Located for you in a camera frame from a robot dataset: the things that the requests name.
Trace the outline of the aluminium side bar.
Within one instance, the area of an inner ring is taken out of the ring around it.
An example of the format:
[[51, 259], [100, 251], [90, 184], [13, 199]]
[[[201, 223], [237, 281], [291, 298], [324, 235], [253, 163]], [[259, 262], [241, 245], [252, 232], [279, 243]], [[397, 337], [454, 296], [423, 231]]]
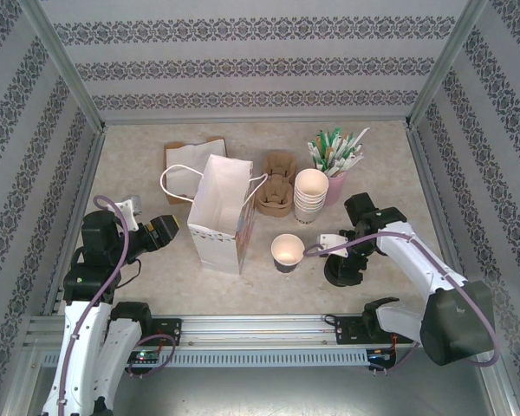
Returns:
[[76, 188], [70, 193], [72, 201], [68, 207], [68, 222], [63, 227], [62, 240], [55, 258], [54, 267], [48, 279], [47, 291], [38, 315], [53, 315], [58, 307], [58, 294], [61, 291], [64, 275], [67, 273], [72, 255], [79, 239], [80, 228], [90, 199], [90, 192], [94, 182], [96, 170], [100, 161], [107, 128], [103, 127], [93, 137], [88, 147], [84, 164], [76, 177]]
[[407, 127], [406, 137], [413, 155], [414, 164], [416, 165], [443, 260], [458, 273], [463, 273], [464, 270], [458, 260], [457, 252], [445, 220], [445, 214], [439, 201], [438, 190], [434, 184], [418, 133]]

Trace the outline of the left aluminium side bar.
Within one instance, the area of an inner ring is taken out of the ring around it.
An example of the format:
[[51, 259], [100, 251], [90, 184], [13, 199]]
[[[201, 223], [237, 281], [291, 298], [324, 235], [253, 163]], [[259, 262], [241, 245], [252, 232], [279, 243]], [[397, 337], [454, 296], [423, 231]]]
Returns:
[[80, 228], [90, 199], [90, 192], [94, 182], [96, 170], [100, 161], [107, 128], [103, 127], [93, 137], [88, 147], [84, 164], [76, 177], [76, 188], [70, 193], [72, 201], [68, 207], [68, 222], [63, 227], [62, 240], [55, 258], [54, 267], [48, 279], [47, 291], [38, 315], [53, 315], [58, 307], [58, 294], [61, 291], [64, 275], [67, 273], [72, 255], [79, 239]]

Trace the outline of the right aluminium side bar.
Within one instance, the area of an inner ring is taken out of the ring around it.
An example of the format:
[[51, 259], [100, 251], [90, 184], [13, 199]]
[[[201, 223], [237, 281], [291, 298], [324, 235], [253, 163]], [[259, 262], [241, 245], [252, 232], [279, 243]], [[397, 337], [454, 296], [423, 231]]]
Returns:
[[418, 133], [407, 127], [406, 137], [413, 155], [414, 164], [416, 165], [443, 260], [458, 273], [463, 273], [464, 270], [458, 260], [457, 252], [445, 220], [445, 214], [439, 201], [438, 190], [434, 184]]

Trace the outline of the left small circuit board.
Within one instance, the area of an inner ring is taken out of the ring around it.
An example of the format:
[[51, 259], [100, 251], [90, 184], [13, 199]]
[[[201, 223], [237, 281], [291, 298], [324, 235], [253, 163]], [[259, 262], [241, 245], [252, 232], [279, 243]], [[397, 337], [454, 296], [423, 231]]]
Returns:
[[130, 364], [149, 364], [155, 365], [159, 362], [159, 352], [157, 350], [133, 351], [128, 362]]

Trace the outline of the aluminium frame post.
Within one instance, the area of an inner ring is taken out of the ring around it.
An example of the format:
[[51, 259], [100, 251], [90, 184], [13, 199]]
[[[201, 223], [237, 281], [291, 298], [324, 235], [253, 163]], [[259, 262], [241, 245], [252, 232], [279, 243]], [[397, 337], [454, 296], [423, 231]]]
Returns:
[[77, 104], [94, 130], [102, 131], [105, 122], [87, 91], [82, 78], [70, 59], [55, 28], [47, 17], [40, 0], [17, 0], [31, 26], [42, 41], [50, 58], [66, 82]]
[[488, 2], [489, 0], [467, 1], [425, 84], [419, 91], [410, 113], [406, 117], [405, 126], [407, 129], [412, 130], [419, 124]]

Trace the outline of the white patterned paper gift bag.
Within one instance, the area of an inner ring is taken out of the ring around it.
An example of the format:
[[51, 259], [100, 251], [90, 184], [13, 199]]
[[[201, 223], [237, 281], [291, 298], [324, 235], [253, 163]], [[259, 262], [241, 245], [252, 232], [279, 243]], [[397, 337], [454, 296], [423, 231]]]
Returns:
[[202, 266], [227, 274], [241, 273], [252, 233], [256, 192], [268, 179], [266, 173], [254, 178], [253, 163], [212, 155], [199, 172], [194, 198], [181, 196], [191, 204], [187, 226]]

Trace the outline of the right black mount plate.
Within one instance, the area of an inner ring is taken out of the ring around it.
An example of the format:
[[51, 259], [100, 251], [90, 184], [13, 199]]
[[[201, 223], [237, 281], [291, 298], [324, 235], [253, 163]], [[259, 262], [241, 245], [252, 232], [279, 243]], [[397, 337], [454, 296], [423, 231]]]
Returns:
[[390, 344], [393, 339], [392, 334], [384, 331], [372, 317], [337, 316], [334, 326], [338, 345]]

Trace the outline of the stack of black cup lids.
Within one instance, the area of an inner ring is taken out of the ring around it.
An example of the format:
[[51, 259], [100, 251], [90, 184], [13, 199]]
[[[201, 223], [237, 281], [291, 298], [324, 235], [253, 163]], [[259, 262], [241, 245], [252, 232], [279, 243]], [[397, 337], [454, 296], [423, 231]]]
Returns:
[[339, 257], [330, 255], [324, 265], [324, 276], [336, 287], [355, 286], [363, 280], [362, 271], [367, 267], [365, 257]]

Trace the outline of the dark sleeved paper coffee cup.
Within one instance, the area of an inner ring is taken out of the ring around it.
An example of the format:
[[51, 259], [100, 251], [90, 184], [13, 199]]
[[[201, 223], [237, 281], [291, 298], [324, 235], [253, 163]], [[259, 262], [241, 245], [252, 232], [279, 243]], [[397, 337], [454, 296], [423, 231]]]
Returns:
[[273, 240], [270, 250], [276, 269], [290, 273], [302, 261], [305, 246], [296, 235], [282, 234]]

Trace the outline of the black mount plate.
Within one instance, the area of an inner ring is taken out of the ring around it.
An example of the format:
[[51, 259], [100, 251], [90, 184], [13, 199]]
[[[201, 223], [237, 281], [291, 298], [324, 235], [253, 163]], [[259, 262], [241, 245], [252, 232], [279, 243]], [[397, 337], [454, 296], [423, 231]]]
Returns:
[[153, 318], [152, 335], [170, 335], [178, 346], [183, 321], [179, 318]]
[[334, 326], [338, 345], [390, 344], [393, 339], [392, 334], [384, 331], [372, 317], [337, 316]]

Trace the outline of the stack of white paper cups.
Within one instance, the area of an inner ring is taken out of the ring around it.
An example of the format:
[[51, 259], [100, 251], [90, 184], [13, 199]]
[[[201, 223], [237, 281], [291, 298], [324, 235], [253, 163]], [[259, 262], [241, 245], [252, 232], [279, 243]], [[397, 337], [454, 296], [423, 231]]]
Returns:
[[295, 217], [301, 224], [310, 224], [319, 216], [328, 192], [328, 178], [314, 168], [296, 175], [294, 188]]

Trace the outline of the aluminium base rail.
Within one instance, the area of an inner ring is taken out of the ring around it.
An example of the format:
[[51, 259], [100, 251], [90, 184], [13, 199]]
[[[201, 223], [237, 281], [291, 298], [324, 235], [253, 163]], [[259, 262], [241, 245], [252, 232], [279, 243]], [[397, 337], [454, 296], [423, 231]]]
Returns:
[[328, 315], [185, 315], [181, 348], [262, 349], [341, 346]]

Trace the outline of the right aluminium frame post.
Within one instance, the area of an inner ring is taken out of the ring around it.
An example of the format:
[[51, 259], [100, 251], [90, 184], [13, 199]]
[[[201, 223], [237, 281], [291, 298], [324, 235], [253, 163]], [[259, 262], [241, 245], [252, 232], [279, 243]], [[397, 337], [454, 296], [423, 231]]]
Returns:
[[412, 130], [419, 124], [488, 2], [489, 0], [467, 1], [425, 84], [419, 91], [410, 113], [406, 117], [405, 126], [407, 129]]

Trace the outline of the green tipped wrapped straw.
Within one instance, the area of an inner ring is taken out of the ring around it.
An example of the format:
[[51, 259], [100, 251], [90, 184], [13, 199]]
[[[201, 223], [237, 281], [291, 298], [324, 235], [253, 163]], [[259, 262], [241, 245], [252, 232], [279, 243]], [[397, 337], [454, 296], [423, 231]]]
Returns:
[[337, 127], [332, 133], [328, 133], [328, 154], [326, 156], [327, 166], [330, 166], [341, 139], [341, 129]]
[[339, 146], [335, 150], [335, 155], [333, 157], [333, 166], [336, 166], [342, 159], [345, 158], [345, 154], [348, 152], [349, 143], [351, 142], [352, 134], [347, 134], [346, 136], [341, 137], [341, 142]]
[[320, 131], [315, 138], [316, 148], [318, 149], [318, 153], [320, 155], [320, 164], [322, 165], [322, 170], [325, 171], [327, 169], [327, 161], [326, 161], [326, 150], [327, 150], [327, 141], [326, 134], [323, 131]]
[[308, 143], [309, 153], [313, 159], [315, 168], [321, 172], [324, 172], [326, 169], [325, 160], [320, 153], [320, 150], [314, 141], [310, 141]]

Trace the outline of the long white wrapped straw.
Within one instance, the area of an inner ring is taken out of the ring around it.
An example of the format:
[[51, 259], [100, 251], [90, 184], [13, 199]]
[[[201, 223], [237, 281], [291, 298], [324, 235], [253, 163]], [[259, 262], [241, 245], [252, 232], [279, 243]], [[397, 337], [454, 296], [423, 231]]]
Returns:
[[345, 145], [343, 152], [341, 153], [342, 159], [352, 158], [356, 153], [359, 152], [359, 150], [361, 148], [360, 140], [368, 130], [369, 130], [369, 127], [362, 130], [360, 132], [360, 134], [358, 136], [356, 136], [355, 138], [353, 136], [350, 136], [348, 138], [348, 142]]

